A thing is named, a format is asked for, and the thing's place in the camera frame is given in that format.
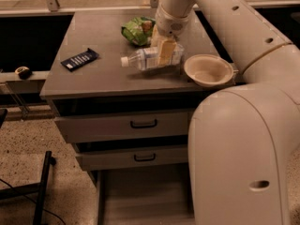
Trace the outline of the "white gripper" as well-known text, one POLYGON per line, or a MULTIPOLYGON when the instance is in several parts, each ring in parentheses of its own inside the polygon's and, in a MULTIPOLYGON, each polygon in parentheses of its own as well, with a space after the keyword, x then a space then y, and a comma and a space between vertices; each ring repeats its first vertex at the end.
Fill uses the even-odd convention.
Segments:
POLYGON ((184 32, 188 24, 188 16, 175 17, 159 5, 155 19, 156 25, 152 30, 150 45, 151 47, 157 46, 157 63, 160 66, 166 66, 177 45, 175 38, 171 36, 178 37, 184 32))

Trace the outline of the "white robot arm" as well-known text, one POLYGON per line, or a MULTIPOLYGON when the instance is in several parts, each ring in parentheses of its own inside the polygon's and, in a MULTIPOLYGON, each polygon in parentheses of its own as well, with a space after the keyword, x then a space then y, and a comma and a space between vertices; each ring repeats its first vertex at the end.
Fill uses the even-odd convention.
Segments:
POLYGON ((195 224, 290 225, 286 179, 300 145, 299 50, 244 0, 159 0, 159 33, 180 35, 194 6, 245 81, 207 97, 191 118, 195 224))

